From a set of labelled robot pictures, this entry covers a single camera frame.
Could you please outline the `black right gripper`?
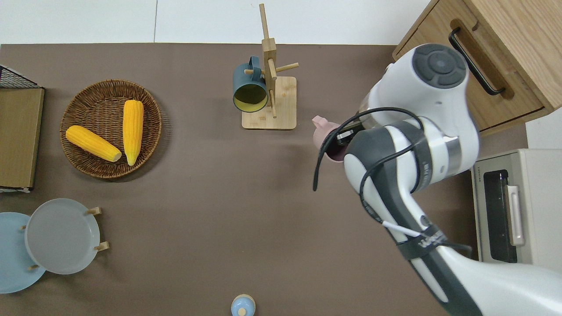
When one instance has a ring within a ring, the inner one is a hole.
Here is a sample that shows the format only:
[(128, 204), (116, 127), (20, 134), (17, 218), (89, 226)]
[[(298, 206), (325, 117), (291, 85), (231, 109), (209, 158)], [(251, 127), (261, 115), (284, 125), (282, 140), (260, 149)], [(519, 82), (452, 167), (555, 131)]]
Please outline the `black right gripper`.
[(337, 132), (336, 144), (339, 146), (345, 146), (349, 144), (354, 136), (362, 130), (364, 130), (364, 126), (363, 124), (361, 124), (361, 122), (351, 122), (339, 132)]

